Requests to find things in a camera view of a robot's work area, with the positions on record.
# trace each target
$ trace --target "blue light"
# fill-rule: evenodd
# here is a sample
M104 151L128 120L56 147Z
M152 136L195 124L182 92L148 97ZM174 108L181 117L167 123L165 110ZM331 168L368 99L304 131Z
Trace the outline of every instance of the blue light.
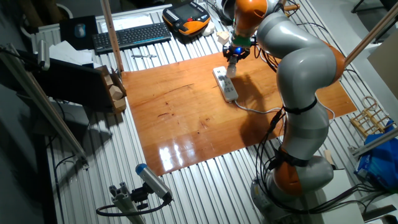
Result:
M235 48L235 53L236 54L240 54L241 52L242 52L242 48L241 47Z

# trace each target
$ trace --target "white paper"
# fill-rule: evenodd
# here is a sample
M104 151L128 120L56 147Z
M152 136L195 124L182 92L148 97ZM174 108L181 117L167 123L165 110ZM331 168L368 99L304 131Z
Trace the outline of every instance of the white paper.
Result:
M50 58L84 65L93 63L93 52L92 50L76 50L67 41L63 41L57 45L51 45Z
M106 23L101 22L100 24L102 32L107 32L108 28L106 27ZM152 24L152 19L150 18L149 14L122 17L113 20L113 26L115 30L128 29L132 27L144 26L149 24Z

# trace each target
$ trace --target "cable bundle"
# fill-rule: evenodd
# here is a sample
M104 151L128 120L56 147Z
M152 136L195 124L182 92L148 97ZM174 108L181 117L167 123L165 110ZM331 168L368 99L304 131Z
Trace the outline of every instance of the cable bundle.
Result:
M274 203L276 206L278 206L279 208L282 208L282 209L284 209L284 210L286 210L287 212L290 212L290 213L302 214L302 215L304 215L304 214L323 213L323 212L327 212L327 211L329 211L329 210L331 210L333 208L339 207L341 205L345 205L345 204L348 204L348 203L355 203L355 202L356 203L361 203L364 207L367 207L364 203L362 203L359 200L349 200L349 201L346 201L346 202L340 202L340 201L342 201L343 199L349 197L350 195L352 195L355 192L359 192L359 191L362 191L362 192L380 192L380 190L378 190L378 189L376 189L376 188L374 188L372 186L368 186L366 184L355 185L354 187L346 190L345 192L343 192L339 196L337 196L337 197L335 197L335 198L333 198L333 199L331 199L331 200L329 200L329 201L327 201L325 203L322 203L321 205L318 205L316 207L308 209L308 210L299 210L299 209L296 209L296 208L292 208L292 207L282 203L281 201L277 200L272 195L272 192L268 189L266 180L267 180L267 175L269 175L269 171L271 171L269 169L269 164L274 160L275 157L270 157L269 156L265 145L266 145L266 142L268 141L268 137L269 137L270 133L272 133L273 130L275 129L276 124L280 120L282 120L283 117L286 115L286 113L282 114L282 110L283 109L279 110L277 112L277 114L274 116L274 118L272 119L271 126L268 129L268 131L266 132L266 135L263 137L263 139L259 143L258 147L254 146L256 148L256 175L257 175L257 179L261 182L259 184L259 186L260 186L262 192L266 195L266 197L272 203ZM268 158L268 160L265 163L262 162L262 156L263 156L264 152L267 154L267 158ZM258 169L258 166L257 166L258 161L260 161L260 168L259 169Z

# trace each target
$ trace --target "orange and black controller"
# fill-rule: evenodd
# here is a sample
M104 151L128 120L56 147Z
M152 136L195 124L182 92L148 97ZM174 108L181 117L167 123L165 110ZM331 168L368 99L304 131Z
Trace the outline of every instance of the orange and black controller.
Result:
M163 10L163 20L176 32L194 36L210 22L209 13L192 1L185 1Z

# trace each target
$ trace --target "wooden tabletop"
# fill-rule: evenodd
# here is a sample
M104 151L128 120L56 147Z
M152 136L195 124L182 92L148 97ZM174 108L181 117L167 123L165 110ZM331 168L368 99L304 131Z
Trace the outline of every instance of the wooden tabletop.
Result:
M247 112L225 102L212 71L227 65L218 53L123 73L145 159L157 175L257 144L264 137L275 113ZM238 62L232 82L242 106L259 111L282 106L275 73L253 53ZM317 95L336 116L356 110L339 82Z

